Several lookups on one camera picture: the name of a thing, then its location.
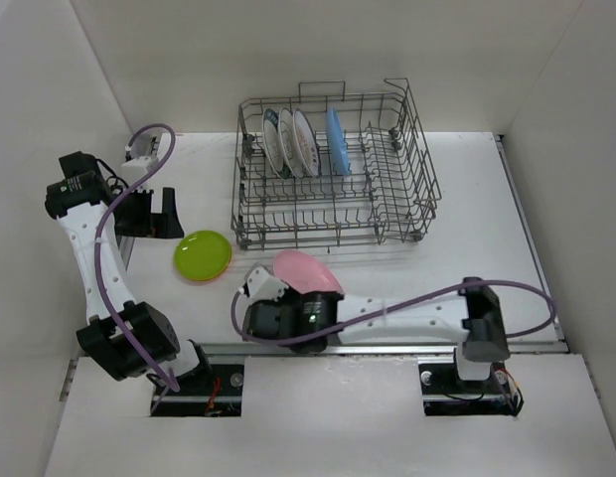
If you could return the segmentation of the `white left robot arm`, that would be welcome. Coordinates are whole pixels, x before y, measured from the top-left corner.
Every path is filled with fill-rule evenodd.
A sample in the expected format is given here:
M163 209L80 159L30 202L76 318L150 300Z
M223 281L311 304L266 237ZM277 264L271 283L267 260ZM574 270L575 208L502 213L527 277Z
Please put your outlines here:
M108 207L114 194L97 159L81 151L60 158L65 179L47 188L45 207L71 240L86 299L87 325L77 331L80 348L117 381L149 374L166 387L175 377L161 368L181 351L168 318L138 301Z

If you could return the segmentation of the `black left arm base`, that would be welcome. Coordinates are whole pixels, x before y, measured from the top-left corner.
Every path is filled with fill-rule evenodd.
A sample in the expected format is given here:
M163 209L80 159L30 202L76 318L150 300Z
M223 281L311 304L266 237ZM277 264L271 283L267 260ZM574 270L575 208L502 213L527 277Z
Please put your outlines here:
M168 391L156 379L149 407L152 417L240 417L244 364L211 364L211 371L199 369L180 377L181 390Z

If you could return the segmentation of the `front aluminium rail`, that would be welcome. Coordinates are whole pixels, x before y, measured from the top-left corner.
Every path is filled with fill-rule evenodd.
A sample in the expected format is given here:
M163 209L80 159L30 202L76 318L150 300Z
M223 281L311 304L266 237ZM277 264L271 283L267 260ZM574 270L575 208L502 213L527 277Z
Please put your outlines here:
M207 344L201 345L209 356L288 356L300 357L285 348L262 346L251 343ZM452 356L454 345L441 344L362 344L331 346L318 356ZM569 348L563 341L557 342L517 342L510 343L512 355L565 355Z

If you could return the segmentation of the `pink plate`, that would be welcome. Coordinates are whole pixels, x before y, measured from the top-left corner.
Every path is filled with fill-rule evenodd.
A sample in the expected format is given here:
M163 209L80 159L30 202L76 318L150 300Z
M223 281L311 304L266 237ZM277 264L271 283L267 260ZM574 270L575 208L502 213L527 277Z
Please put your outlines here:
M344 290L334 273L314 256L297 249L279 252L273 259L273 274L301 294Z

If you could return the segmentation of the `white plate with green rim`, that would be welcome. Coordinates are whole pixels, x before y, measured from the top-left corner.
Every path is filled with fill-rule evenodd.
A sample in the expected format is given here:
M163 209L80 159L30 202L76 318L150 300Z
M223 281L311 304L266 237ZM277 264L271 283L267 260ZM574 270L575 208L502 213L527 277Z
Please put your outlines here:
M279 144L278 114L267 108L262 115L262 145L272 172L281 179L289 179L290 170L287 167Z

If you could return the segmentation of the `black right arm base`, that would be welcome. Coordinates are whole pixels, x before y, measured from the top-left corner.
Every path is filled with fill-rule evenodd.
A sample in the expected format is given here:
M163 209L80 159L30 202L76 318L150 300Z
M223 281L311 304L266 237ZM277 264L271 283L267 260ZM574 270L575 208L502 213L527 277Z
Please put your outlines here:
M422 407L426 416L518 417L525 398L505 362L496 362L485 381L463 381L455 364L420 363Z

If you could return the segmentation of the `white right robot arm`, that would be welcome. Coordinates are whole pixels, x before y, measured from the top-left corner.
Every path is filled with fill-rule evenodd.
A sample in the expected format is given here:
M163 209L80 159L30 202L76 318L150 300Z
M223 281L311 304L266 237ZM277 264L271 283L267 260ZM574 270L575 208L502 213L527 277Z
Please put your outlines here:
M260 299L246 307L236 326L246 341L321 353L332 343L437 339L455 345L452 384L474 391L490 369L511 356L498 295L489 280L466 277L448 289L404 301L335 291Z

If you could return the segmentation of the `blue plate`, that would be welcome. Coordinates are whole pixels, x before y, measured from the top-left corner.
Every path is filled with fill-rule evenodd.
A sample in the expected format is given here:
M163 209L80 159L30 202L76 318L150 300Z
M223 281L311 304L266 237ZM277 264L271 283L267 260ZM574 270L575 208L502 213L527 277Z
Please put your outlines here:
M338 113L333 107L327 110L326 134L333 171L341 176L349 176L350 161L344 131Z

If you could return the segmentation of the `white blue-rimmed plate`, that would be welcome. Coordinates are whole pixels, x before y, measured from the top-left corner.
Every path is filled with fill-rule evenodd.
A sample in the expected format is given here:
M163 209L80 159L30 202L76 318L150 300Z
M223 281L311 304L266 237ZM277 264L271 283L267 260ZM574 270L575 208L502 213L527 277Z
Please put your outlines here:
M302 178L303 166L295 154L292 113L288 108L282 108L279 111L278 117L278 135L284 163L295 178Z

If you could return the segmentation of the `patterned white plate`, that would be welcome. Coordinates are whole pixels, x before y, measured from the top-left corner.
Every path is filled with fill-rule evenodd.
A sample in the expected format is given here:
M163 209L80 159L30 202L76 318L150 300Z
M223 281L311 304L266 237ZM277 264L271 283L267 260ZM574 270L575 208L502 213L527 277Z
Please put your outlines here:
M320 157L312 126L301 109L293 112L295 145L307 173L316 178L320 175Z

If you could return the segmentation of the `orange plate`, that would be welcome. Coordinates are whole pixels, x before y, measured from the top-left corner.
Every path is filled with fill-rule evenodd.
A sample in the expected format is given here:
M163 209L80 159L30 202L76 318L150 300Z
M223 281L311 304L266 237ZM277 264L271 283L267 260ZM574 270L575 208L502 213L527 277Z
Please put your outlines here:
M186 261L177 266L180 275L198 284L211 283L219 279L230 267L231 262L225 261Z

